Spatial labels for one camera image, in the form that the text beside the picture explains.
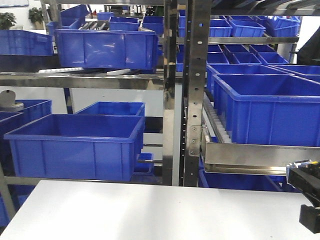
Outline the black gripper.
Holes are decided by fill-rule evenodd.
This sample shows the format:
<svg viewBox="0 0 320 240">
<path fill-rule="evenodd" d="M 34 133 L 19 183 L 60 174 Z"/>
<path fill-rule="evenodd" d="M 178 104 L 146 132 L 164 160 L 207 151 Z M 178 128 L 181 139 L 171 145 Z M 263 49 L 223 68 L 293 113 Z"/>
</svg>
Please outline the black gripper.
<svg viewBox="0 0 320 240">
<path fill-rule="evenodd" d="M 300 206 L 299 222 L 314 234 L 320 232 L 320 162 L 307 159 L 286 166 L 288 184 L 302 192 L 312 203 Z"/>
</svg>

